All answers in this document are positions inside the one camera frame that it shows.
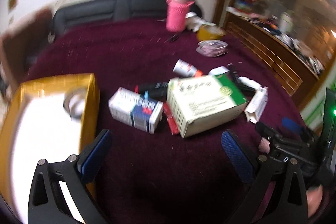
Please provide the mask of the person's right hand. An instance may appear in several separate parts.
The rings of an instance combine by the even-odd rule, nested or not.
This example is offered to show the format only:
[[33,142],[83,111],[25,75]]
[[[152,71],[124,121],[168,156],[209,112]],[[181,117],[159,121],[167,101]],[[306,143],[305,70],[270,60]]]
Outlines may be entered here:
[[308,217],[311,217],[318,210],[323,198],[323,186],[314,186],[306,191]]

